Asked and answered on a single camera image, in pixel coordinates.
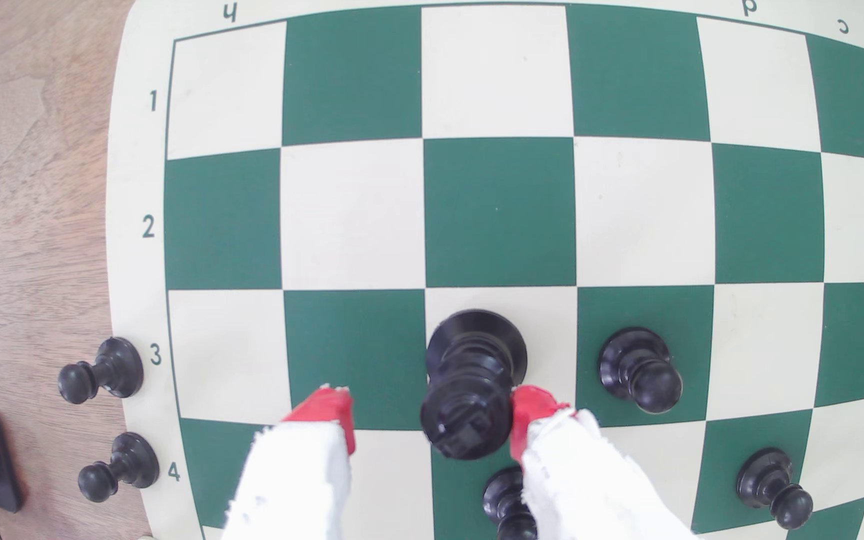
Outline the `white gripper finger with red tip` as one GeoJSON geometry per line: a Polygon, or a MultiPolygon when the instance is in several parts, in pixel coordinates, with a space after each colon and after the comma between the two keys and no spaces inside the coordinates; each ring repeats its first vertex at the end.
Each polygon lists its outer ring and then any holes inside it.
{"type": "Polygon", "coordinates": [[[355,452],[354,398],[322,384],[253,437],[222,539],[341,539],[355,452]]]}
{"type": "Polygon", "coordinates": [[[696,539],[592,411],[535,385],[514,388],[510,402],[510,456],[538,539],[696,539]]]}

